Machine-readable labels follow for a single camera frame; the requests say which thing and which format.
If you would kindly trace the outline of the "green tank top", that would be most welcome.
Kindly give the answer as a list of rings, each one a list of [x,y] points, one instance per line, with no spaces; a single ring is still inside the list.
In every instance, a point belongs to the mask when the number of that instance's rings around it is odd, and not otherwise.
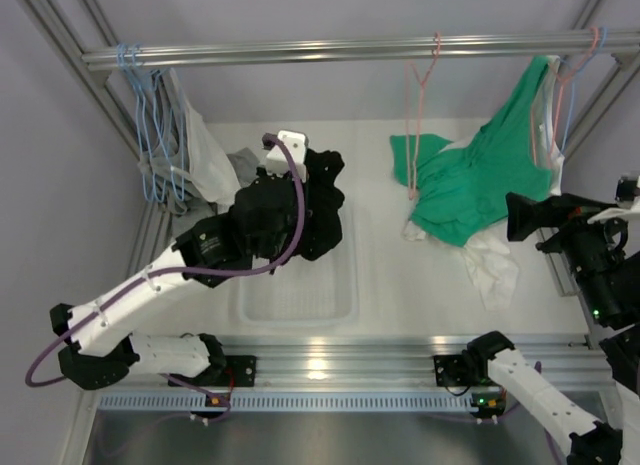
[[[417,160],[417,203],[410,221],[429,235],[463,247],[477,232],[507,217],[510,192],[535,201],[551,191],[552,172],[531,158],[529,110],[546,72],[534,57],[510,97],[470,143],[455,148],[436,134],[422,134]],[[392,135],[394,178],[407,185],[405,135]]]

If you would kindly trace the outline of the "pink hanger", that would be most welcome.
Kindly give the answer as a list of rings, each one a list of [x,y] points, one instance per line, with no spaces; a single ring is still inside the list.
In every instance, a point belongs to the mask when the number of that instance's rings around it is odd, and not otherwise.
[[[546,57],[546,72],[529,110],[531,158],[538,168],[551,169],[555,153],[561,154],[552,141],[554,93],[557,91],[554,70],[561,67],[557,55]]]
[[[440,32],[434,34],[435,48],[431,52],[431,62],[427,70],[421,74],[414,61],[407,61],[404,65],[404,128],[405,155],[407,172],[408,198],[414,200],[417,195],[417,160],[420,149],[421,125],[424,116],[426,88],[433,70],[439,61],[442,47]],[[417,114],[411,115],[412,84],[418,86]]]

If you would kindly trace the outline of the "black tank top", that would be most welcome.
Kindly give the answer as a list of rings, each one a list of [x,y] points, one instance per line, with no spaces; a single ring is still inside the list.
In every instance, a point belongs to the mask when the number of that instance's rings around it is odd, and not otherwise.
[[[305,158],[308,180],[305,185],[306,216],[301,238],[293,252],[315,261],[333,250],[343,239],[339,210],[345,195],[336,180],[345,167],[337,151],[309,149]]]

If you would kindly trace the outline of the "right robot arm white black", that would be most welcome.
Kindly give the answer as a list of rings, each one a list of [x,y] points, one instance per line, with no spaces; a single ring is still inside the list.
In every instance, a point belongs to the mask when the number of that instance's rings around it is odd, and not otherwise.
[[[634,203],[630,208],[569,193],[542,201],[514,192],[505,197],[508,240],[520,242],[540,228],[555,229],[537,243],[537,250],[566,258],[592,319],[614,330],[600,348],[623,406],[621,427],[578,407],[498,331],[474,339],[462,352],[473,381],[492,382],[511,393],[569,464],[639,461],[639,257],[625,253],[628,220],[639,212],[639,196],[628,198]]]

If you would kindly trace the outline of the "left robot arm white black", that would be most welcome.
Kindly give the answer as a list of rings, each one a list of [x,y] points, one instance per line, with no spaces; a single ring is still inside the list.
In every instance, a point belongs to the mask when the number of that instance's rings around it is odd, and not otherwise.
[[[240,190],[228,212],[199,221],[118,287],[83,305],[53,307],[63,377],[84,390],[130,375],[158,374],[189,388],[223,380],[229,366],[215,336],[152,336],[139,328],[195,292],[285,262],[302,235],[304,199],[300,180],[260,177]]]

